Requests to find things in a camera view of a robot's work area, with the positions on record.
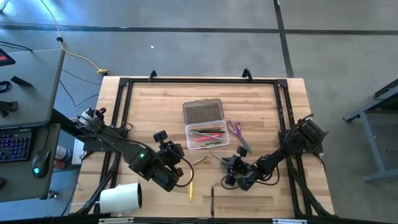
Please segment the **pink marker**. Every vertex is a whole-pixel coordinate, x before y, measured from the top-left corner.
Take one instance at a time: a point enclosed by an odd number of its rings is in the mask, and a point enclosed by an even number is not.
[[[213,136],[213,137],[220,137],[221,134],[214,134],[214,135],[212,135],[212,136]],[[211,137],[203,137],[203,138],[195,139],[195,141],[204,141],[204,140],[208,140],[208,139],[213,139],[213,138],[211,138]]]

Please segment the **gray floor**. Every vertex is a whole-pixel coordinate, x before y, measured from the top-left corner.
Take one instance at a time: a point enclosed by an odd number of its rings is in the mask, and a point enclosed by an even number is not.
[[[277,28],[271,0],[45,2],[63,25]],[[398,29],[394,0],[280,0],[280,6],[286,29]],[[0,24],[52,25],[52,20],[38,0],[10,0]],[[34,50],[59,48],[56,36],[54,31],[0,30],[0,40]],[[286,77],[278,34],[62,32],[62,36],[71,51],[108,68],[109,75],[149,75],[156,70],[162,76],[238,77],[247,67],[255,77]],[[335,212],[341,217],[398,220],[398,178],[362,181],[363,175],[376,171],[376,165],[361,123],[345,124],[341,119],[397,78],[397,41],[396,35],[287,35],[294,77],[304,78],[315,121],[330,131],[323,144],[324,160]],[[64,69],[92,82],[102,79],[92,65],[78,58],[67,56]],[[100,89],[65,72],[61,79],[77,103]],[[93,98],[74,108],[59,88],[55,108],[72,117],[95,103]],[[75,181],[76,173],[54,174],[52,187],[63,197],[2,203],[0,219],[60,215]],[[17,206],[26,209],[9,212]]]

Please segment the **wooden table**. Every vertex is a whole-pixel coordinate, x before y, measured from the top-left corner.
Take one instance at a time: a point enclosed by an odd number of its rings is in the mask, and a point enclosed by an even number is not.
[[[105,123],[110,124],[120,77],[104,77],[97,108],[105,107]],[[290,98],[296,121],[310,114],[304,80],[287,79]],[[191,151],[187,148],[185,123],[182,104],[188,101],[219,98],[222,101],[225,120],[242,122],[242,132],[253,150],[245,158],[254,162],[258,157],[274,152],[279,147],[277,132],[279,119],[275,102],[274,87],[267,84],[231,84],[231,83],[135,83],[132,89],[128,123],[134,126],[129,138],[142,141],[154,149],[158,144],[152,135],[166,130],[169,140],[180,143],[184,148],[185,158],[190,162],[208,156],[205,162],[195,166],[194,191],[192,202],[189,200],[188,187],[175,187],[166,192],[153,181],[145,181],[131,171],[122,160],[118,173],[118,184],[140,182],[142,184],[143,205],[140,210],[125,214],[131,217],[211,217],[210,189],[215,188],[216,218],[269,218],[294,217],[286,163],[279,164],[280,181],[275,186],[254,184],[247,192],[225,190],[220,185],[226,174],[220,162],[210,151],[221,157],[236,153],[239,140],[229,134],[228,146],[214,147],[209,150]],[[120,124],[123,105],[119,109]],[[104,153],[96,152],[83,161],[73,203],[85,202],[97,187],[103,163]],[[324,208],[333,213],[326,175],[321,162],[313,155],[304,155],[303,164],[307,184]],[[190,178],[190,169],[184,162],[177,165],[184,171],[179,183],[186,183]],[[276,174],[269,181],[276,180]],[[304,210],[302,193],[298,190],[300,207]],[[71,212],[78,210],[74,206]]]

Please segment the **purple scissors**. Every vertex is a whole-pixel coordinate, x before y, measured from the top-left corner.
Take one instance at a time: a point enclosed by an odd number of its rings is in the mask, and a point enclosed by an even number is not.
[[[229,120],[227,122],[227,127],[231,132],[233,132],[236,135],[236,137],[238,137],[238,139],[242,142],[243,147],[245,147],[246,150],[248,150],[248,152],[251,154],[251,148],[249,144],[242,137],[242,132],[241,132],[242,124],[239,121],[233,123],[231,120]]]

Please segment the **keyboard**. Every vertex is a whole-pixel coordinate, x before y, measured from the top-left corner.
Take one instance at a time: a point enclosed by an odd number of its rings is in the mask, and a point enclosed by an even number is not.
[[[0,164],[29,160],[31,129],[0,131]]]

